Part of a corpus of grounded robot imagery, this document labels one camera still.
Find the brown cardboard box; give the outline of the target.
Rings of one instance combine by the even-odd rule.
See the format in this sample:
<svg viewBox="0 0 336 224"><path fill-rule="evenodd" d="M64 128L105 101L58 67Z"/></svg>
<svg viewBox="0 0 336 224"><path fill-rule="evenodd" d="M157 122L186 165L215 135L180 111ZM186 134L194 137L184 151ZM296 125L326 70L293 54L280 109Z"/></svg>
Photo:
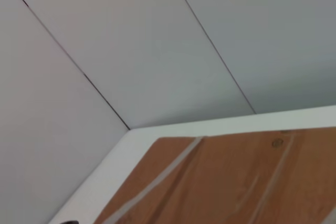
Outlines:
<svg viewBox="0 0 336 224"><path fill-rule="evenodd" d="M255 224L336 224L336 127L204 137L116 224L246 221L292 136L289 155ZM94 224L142 191L194 139L157 139Z"/></svg>

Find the clear packing tape strip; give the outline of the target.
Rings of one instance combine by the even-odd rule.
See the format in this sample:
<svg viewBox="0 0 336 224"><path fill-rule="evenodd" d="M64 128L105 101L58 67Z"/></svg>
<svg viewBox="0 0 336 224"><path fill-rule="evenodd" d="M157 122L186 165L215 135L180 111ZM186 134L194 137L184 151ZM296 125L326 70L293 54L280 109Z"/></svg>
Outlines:
<svg viewBox="0 0 336 224"><path fill-rule="evenodd" d="M242 220L235 220L233 222L233 224L255 224L257 222L258 216L261 215L261 211L264 208L268 197L271 195L271 192L273 190L273 188L275 187L275 184L280 176L280 173L283 169L283 166L285 164L285 161L289 155L290 149L293 145L294 142L294 136L292 136L290 138L290 141L284 151L284 153L281 156L281 159L279 161L279 163L276 166L276 169L274 170L271 179L269 180L269 182L267 183L267 186L265 187L265 190L263 191L261 197L258 199L257 205L254 208L254 211L251 213L251 215L249 216L249 218L246 221L242 221Z"/></svg>

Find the white plastic strapping band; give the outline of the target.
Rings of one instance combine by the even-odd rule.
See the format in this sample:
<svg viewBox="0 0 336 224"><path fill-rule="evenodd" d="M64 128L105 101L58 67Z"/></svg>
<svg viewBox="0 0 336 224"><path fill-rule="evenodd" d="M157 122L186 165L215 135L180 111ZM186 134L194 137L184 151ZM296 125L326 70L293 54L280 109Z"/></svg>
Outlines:
<svg viewBox="0 0 336 224"><path fill-rule="evenodd" d="M190 152L202 141L204 136L196 137L179 156L177 156L156 178L151 181L136 196L123 204L116 212L107 218L102 224L116 224L132 207L138 204L150 191L164 181L168 175L190 154Z"/></svg>

